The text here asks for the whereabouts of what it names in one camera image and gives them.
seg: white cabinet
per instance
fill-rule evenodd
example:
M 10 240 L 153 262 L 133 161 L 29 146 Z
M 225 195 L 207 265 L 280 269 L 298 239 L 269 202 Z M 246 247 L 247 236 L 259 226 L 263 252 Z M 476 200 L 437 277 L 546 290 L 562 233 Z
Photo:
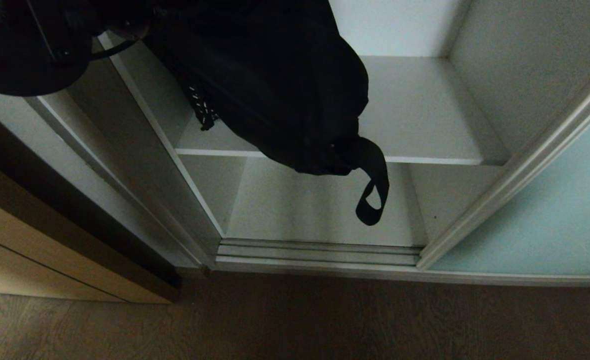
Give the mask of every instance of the white cabinet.
M 373 227 L 354 212 L 365 174 L 296 173 L 222 121 L 201 131 L 143 44 L 111 59 L 217 229 L 217 266 L 424 269 L 590 124 L 590 0 L 331 4 L 370 78 L 360 134 L 388 163 Z

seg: black bag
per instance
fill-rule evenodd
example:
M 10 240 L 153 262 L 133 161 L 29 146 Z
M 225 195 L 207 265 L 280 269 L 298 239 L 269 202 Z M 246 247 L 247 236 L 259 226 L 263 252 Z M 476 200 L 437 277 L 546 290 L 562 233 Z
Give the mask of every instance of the black bag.
M 363 169 L 370 182 L 356 214 L 376 224 L 389 179 L 380 148 L 358 135 L 368 74 L 341 38 L 327 0 L 182 4 L 144 43 L 176 77 L 202 129 L 221 118 L 268 158 L 300 173 Z M 379 209 L 366 201 L 374 187 Z

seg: backpack strap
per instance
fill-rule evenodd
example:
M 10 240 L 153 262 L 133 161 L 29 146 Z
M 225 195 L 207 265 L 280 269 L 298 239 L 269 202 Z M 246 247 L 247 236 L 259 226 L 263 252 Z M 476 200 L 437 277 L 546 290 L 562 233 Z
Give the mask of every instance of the backpack strap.
M 372 226 L 377 224 L 384 212 L 386 199 L 389 197 L 389 171 L 384 160 L 384 153 L 379 146 L 364 137 L 356 137 L 350 141 L 345 141 L 341 146 L 337 146 L 344 161 L 351 166 L 363 170 L 370 178 L 368 185 L 359 198 L 355 214 L 362 223 Z M 377 188 L 381 206 L 375 209 L 366 201 L 366 198 Z

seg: wooden floor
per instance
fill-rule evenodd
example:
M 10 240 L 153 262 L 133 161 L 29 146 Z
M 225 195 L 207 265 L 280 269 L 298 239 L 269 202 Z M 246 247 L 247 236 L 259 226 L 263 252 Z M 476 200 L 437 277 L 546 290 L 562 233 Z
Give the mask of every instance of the wooden floor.
M 590 360 L 590 289 L 215 273 L 176 305 L 0 295 L 0 360 Z

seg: white shelf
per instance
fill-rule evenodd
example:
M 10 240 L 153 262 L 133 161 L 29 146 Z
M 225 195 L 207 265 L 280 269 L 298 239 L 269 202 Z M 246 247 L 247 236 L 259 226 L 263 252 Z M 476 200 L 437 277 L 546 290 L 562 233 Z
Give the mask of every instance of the white shelf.
M 502 165 L 510 154 L 445 59 L 362 57 L 370 102 L 359 134 L 375 142 L 387 162 Z M 264 157 L 222 122 L 201 131 L 193 116 L 176 144 L 181 155 Z
M 348 176 L 306 175 L 269 159 L 248 158 L 226 238 L 425 246 L 409 166 L 388 164 L 388 171 L 390 190 L 384 214 L 369 227 L 355 214 L 368 183 L 363 171 Z

